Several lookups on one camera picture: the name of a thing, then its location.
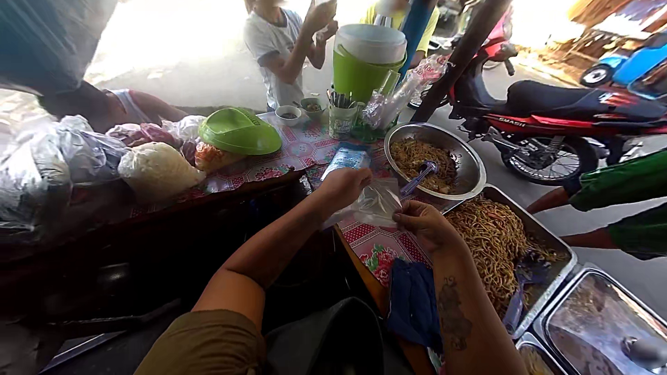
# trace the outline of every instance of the hand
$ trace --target hand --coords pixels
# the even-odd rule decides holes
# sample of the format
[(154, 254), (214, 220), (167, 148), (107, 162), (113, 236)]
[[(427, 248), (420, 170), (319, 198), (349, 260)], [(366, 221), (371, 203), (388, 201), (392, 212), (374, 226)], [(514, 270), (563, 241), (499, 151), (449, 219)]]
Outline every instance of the hand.
[(338, 31), (338, 21), (331, 21), (327, 24), (327, 29), (324, 32), (317, 36), (317, 41), (325, 42), (329, 40), (330, 37), (333, 37)]
[(329, 22), (334, 19), (334, 15), (336, 15), (336, 0), (326, 1), (318, 6), (315, 6), (314, 0), (311, 0), (310, 9), (308, 9), (308, 14), (305, 15), (302, 28), (313, 35), (318, 30), (327, 27)]
[(430, 254), (444, 251), (449, 247), (458, 248), (465, 242), (461, 235), (447, 221), (447, 219), (430, 204), (406, 201), (401, 212), (394, 214), (393, 219), (399, 226), (411, 231), (417, 236), (417, 241)]
[(328, 218), (334, 212), (356, 201), (371, 180), (373, 174), (368, 168), (335, 169), (327, 174), (322, 185), (311, 194), (311, 197), (317, 200), (319, 209), (323, 210), (323, 216)]

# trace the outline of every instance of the pink floral tablecloth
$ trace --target pink floral tablecloth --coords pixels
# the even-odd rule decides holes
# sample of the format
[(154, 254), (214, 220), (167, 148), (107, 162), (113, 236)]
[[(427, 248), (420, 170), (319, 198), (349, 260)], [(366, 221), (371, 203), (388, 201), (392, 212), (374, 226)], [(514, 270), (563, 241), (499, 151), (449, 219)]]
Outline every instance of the pink floral tablecloth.
[[(392, 167), (384, 153), (384, 142), (378, 141), (371, 147), (371, 169), (375, 178), (393, 177)], [(310, 184), (317, 188), (327, 165), (315, 165), (307, 170)], [(423, 195), (411, 195), (404, 200), (420, 200), (433, 204), (439, 210), (446, 202), (437, 202)], [(371, 226), (355, 221), (353, 218), (338, 223), (345, 241), (350, 245), (368, 270), (383, 286), (389, 286), (389, 270), (394, 259), (401, 258), (407, 262), (421, 262), (432, 266), (426, 252), (417, 243), (415, 236), (409, 232), (393, 228)]]
[(280, 124), (274, 112), (257, 116), (278, 131), (283, 141), (278, 151), (269, 155), (249, 156), (222, 168), (170, 202), (133, 206), (130, 217), (156, 212), (208, 194), (236, 190), (246, 182), (280, 177), (291, 169), (299, 171), (314, 165), (326, 166), (336, 153), (338, 141), (329, 137), (328, 127), (320, 122), (304, 118), (300, 125), (286, 127)]
[[(272, 112), (263, 113), (259, 117), (278, 130), (283, 140), (280, 150), (269, 155), (248, 157), (223, 168), (209, 175), (201, 185), (176, 197), (173, 202), (135, 206), (131, 216), (155, 212), (174, 203), (194, 200), (208, 194), (235, 190), (246, 182), (279, 177), (290, 169), (306, 169), (311, 185), (314, 188), (319, 187), (319, 179), (338, 146), (338, 141), (329, 137), (327, 127), (315, 121), (307, 121), (298, 127), (284, 127), (278, 123), (275, 113)], [(369, 147), (373, 175), (376, 178), (393, 177), (392, 167), (384, 154), (384, 141), (379, 140)], [(424, 200), (442, 208), (442, 204), (424, 196), (410, 196), (406, 199)], [(384, 286), (388, 286), (389, 270), (396, 258), (408, 262), (422, 262), (429, 267), (432, 264), (411, 233), (362, 224), (354, 219), (344, 220), (339, 226), (354, 253)]]

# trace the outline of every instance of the tattoo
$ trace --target tattoo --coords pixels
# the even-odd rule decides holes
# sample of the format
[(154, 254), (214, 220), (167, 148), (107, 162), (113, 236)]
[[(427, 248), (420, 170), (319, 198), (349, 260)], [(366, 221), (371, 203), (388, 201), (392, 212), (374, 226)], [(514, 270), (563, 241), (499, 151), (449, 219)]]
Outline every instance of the tattoo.
[(440, 315), (440, 332), (443, 347), (453, 350), (465, 350), (468, 345), (466, 338), (472, 332), (472, 323), (466, 319), (460, 308), (456, 279), (445, 278), (444, 285), (438, 294), (438, 314)]

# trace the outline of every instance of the blue vehicle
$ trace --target blue vehicle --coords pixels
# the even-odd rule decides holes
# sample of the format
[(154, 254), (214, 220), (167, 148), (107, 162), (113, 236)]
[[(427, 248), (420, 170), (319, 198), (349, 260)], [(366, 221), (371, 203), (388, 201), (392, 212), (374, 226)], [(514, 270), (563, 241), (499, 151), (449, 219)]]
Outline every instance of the blue vehicle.
[(586, 87), (605, 83), (628, 87), (667, 58), (667, 32), (655, 33), (635, 51), (616, 49), (603, 55), (598, 64), (583, 72), (579, 82)]

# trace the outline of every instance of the noodles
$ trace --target noodles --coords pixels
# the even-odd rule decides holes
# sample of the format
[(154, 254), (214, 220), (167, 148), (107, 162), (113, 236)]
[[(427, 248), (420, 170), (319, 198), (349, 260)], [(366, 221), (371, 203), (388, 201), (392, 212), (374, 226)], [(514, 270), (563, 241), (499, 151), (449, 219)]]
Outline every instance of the noodles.
[(555, 252), (526, 236), (521, 219), (508, 206), (482, 196), (452, 210), (447, 220), (468, 244), (486, 293), (500, 317), (505, 315), (518, 287), (515, 264), (528, 248), (549, 262), (558, 260)]
[(454, 186), (456, 162), (449, 151), (407, 138), (393, 142), (390, 153), (398, 168), (408, 179), (417, 177), (424, 160), (434, 161), (438, 165), (438, 172), (428, 174), (420, 182), (421, 186), (441, 194), (448, 194)]

